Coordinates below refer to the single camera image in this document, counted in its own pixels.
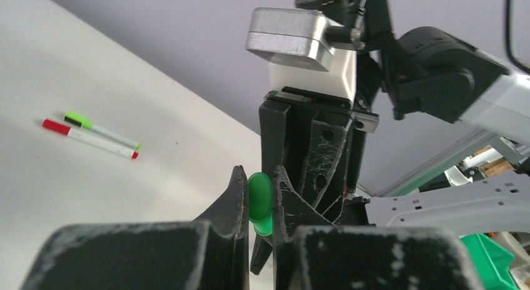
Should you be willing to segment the white pen red end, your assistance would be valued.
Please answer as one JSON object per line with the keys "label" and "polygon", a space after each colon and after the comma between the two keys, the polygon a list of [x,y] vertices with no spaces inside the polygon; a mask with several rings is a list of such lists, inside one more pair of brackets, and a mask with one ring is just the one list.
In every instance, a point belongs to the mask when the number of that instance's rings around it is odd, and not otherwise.
{"label": "white pen red end", "polygon": [[92,134],[81,131],[80,129],[77,129],[75,127],[67,126],[65,124],[50,119],[45,119],[42,122],[42,127],[55,133],[66,136],[67,138],[74,139],[81,143],[93,146],[98,149],[102,149],[103,151],[107,151],[109,153],[113,153],[127,159],[137,159],[139,156],[139,153],[135,149],[131,149],[120,144],[111,142],[109,140],[93,136]]}

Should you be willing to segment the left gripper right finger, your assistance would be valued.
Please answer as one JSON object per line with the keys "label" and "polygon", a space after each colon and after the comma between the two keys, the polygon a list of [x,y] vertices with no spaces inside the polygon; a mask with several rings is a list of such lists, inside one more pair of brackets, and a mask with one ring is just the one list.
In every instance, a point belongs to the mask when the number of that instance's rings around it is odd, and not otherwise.
{"label": "left gripper right finger", "polygon": [[273,174],[275,289],[483,289],[465,245],[437,228],[336,226]]}

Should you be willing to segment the white pen green end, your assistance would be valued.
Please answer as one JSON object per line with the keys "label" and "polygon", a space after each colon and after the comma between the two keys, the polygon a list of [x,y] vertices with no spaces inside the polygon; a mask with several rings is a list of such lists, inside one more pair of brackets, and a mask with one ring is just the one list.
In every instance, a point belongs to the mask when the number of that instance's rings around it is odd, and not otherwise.
{"label": "white pen green end", "polygon": [[66,112],[64,115],[64,120],[80,128],[87,129],[100,136],[122,144],[128,148],[139,150],[142,147],[139,142],[129,139],[128,137],[122,136],[116,132],[112,132],[104,127],[98,126],[97,124],[94,124],[92,121],[87,119],[85,116],[80,115],[76,112]]}

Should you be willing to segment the green square cap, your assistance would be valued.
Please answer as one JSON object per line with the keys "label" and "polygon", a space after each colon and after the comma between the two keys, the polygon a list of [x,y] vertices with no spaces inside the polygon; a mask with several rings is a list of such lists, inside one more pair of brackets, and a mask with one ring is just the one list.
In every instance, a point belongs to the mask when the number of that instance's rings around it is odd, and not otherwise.
{"label": "green square cap", "polygon": [[255,172],[248,179],[249,220],[257,235],[273,233],[273,184],[267,174]]}

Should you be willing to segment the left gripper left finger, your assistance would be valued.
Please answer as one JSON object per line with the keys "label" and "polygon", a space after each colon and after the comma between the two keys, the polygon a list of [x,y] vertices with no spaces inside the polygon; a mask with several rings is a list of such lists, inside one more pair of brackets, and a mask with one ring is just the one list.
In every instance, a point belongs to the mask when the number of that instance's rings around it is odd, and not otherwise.
{"label": "left gripper left finger", "polygon": [[249,190],[242,166],[187,222],[77,224],[50,235],[23,289],[249,289]]}

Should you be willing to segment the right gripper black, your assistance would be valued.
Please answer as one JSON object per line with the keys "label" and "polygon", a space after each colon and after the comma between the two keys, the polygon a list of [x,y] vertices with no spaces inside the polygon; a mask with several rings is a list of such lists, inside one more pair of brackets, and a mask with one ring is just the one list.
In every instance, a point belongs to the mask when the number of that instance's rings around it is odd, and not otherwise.
{"label": "right gripper black", "polygon": [[379,122],[363,103],[284,87],[259,107],[261,171],[272,181],[284,166],[294,190],[332,223],[346,183],[358,182],[366,134]]}

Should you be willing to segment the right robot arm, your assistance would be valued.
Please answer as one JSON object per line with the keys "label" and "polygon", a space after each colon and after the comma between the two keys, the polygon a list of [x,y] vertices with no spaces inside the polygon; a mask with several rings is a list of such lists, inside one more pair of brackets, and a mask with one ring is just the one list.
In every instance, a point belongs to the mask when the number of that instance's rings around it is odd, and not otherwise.
{"label": "right robot arm", "polygon": [[387,0],[296,0],[253,11],[246,48],[269,63],[259,109],[262,170],[282,166],[318,214],[342,221],[358,181],[378,91],[393,116],[425,113],[528,141],[493,117],[529,124],[528,77],[435,27],[395,38]]}

